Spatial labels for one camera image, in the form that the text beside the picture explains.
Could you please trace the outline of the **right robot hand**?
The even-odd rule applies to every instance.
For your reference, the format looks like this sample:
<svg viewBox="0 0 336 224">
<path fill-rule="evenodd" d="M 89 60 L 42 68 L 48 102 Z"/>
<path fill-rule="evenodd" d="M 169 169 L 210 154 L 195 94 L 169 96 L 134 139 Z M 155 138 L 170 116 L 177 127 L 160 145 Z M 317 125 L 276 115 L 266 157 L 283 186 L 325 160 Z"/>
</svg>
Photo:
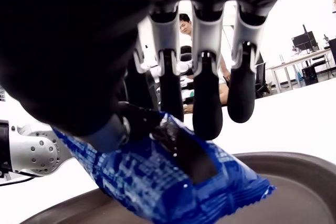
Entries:
<svg viewBox="0 0 336 224">
<path fill-rule="evenodd" d="M 174 1 L 1 0 L 1 86 L 39 121 L 101 152 L 116 150 L 127 136 L 116 93 L 138 24 Z M 262 15 L 277 0 L 237 1 Z"/>
</svg>

